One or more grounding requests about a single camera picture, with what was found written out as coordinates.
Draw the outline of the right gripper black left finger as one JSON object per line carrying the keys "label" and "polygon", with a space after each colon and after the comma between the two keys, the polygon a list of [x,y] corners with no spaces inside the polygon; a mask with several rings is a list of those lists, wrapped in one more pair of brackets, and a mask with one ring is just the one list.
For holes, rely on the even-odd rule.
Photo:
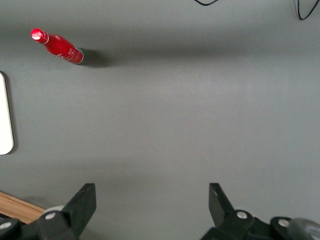
{"label": "right gripper black left finger", "polygon": [[96,207],[96,185],[86,183],[64,206],[48,208],[35,221],[36,239],[78,240]]}

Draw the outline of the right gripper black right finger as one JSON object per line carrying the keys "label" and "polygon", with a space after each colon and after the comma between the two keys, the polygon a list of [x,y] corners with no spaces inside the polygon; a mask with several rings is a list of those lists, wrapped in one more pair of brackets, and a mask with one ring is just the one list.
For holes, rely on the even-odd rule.
{"label": "right gripper black right finger", "polygon": [[203,240],[269,240],[270,226],[245,210],[234,209],[219,183],[209,184],[208,208],[214,227]]}

